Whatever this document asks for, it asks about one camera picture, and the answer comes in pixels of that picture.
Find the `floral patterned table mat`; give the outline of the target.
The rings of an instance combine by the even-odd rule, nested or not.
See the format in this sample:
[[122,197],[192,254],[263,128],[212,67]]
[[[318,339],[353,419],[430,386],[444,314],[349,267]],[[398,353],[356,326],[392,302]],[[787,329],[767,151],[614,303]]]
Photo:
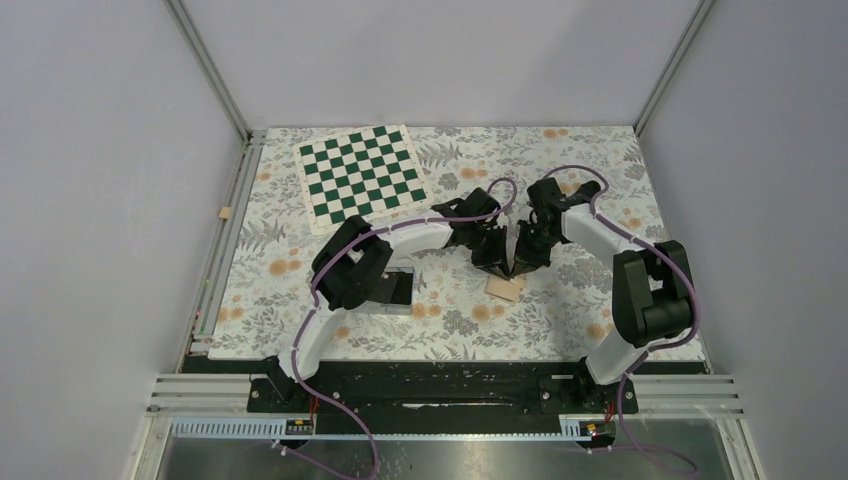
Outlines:
[[[507,200],[552,173],[571,193],[594,172],[610,183],[599,209],[645,239],[667,232],[629,126],[413,127],[409,131],[437,202],[491,188]],[[323,245],[311,232],[295,169],[297,144],[329,128],[271,130],[246,207],[220,303],[209,357],[257,360],[278,354],[311,305],[310,265]],[[409,315],[354,315],[335,330],[328,359],[576,360],[612,330],[611,273],[576,245],[560,245],[530,274],[520,298],[486,292],[488,278],[466,249],[403,259],[416,273]]]

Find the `beige leather card holder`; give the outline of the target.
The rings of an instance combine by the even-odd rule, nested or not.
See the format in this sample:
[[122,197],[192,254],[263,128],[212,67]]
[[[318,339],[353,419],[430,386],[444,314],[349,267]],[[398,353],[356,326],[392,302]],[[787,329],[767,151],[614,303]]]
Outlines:
[[484,293],[495,299],[509,303],[517,303],[525,286],[526,278],[524,276],[504,279],[495,275],[490,275],[484,289]]

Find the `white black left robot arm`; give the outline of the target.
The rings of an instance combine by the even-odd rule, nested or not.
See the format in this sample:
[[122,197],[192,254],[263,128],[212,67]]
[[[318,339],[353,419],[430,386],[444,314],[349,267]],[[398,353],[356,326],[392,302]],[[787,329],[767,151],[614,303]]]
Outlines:
[[462,246],[472,265],[503,279],[511,277],[507,228],[497,222],[505,210],[489,192],[477,188],[466,198],[432,207],[428,214],[375,226],[362,216],[345,220],[312,262],[311,310],[289,346],[278,355],[283,375],[272,398],[288,411],[309,401],[307,380],[317,372],[338,324],[378,291],[390,261],[413,253]]

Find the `stack of credit cards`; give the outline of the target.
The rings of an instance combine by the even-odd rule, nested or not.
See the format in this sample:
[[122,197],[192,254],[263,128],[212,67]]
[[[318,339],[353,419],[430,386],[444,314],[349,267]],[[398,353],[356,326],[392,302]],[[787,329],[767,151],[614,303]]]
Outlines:
[[393,270],[383,273],[374,300],[381,304],[410,306],[413,293],[413,270]]

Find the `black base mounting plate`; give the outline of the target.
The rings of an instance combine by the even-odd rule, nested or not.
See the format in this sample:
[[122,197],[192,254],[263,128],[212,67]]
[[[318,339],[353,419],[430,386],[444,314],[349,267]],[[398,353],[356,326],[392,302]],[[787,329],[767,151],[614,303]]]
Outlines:
[[247,410],[359,426],[338,409],[344,404],[368,428],[458,425],[485,431],[535,429],[562,415],[604,419],[638,412],[632,382],[592,387],[581,368],[575,362],[325,361],[299,385],[264,364],[251,381]]

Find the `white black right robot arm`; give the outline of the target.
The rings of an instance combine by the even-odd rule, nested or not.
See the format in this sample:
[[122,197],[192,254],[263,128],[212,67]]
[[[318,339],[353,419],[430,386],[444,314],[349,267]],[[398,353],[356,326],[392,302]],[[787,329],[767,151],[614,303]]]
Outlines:
[[651,244],[604,216],[596,181],[564,194],[550,177],[527,190],[531,215],[519,221],[512,273],[547,267],[558,244],[576,243],[612,272],[611,313],[615,329],[583,360],[583,378],[573,386],[575,402],[597,412],[613,398],[612,384],[661,339],[673,339],[695,323],[693,284],[685,248],[678,242]]

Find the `clear plastic card box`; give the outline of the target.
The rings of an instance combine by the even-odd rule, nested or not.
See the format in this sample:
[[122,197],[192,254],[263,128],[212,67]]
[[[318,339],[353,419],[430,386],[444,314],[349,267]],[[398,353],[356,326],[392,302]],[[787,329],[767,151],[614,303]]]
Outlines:
[[412,267],[387,268],[359,311],[366,314],[411,315],[414,279],[415,270]]

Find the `green white checkerboard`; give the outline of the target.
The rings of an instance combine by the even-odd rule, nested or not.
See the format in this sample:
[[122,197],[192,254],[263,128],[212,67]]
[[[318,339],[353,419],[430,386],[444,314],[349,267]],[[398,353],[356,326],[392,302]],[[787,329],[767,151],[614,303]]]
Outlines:
[[407,127],[357,128],[294,146],[306,214],[313,234],[334,231],[347,218],[367,220],[428,207],[434,194]]

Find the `aluminium frame rail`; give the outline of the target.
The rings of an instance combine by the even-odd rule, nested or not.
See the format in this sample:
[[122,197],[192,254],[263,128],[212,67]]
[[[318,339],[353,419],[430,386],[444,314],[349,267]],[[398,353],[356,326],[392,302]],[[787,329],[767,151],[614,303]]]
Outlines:
[[196,312],[189,323],[183,340],[183,351],[175,367],[177,376],[199,374],[221,383],[226,375],[242,374],[247,368],[242,361],[211,360],[208,352],[212,346],[219,308],[223,304],[226,283],[267,132],[255,131],[245,119],[187,4],[182,0],[165,0],[164,5],[240,142],[239,159],[232,167],[223,200],[223,207],[229,206],[231,215],[226,220],[217,219],[203,279],[196,295]]

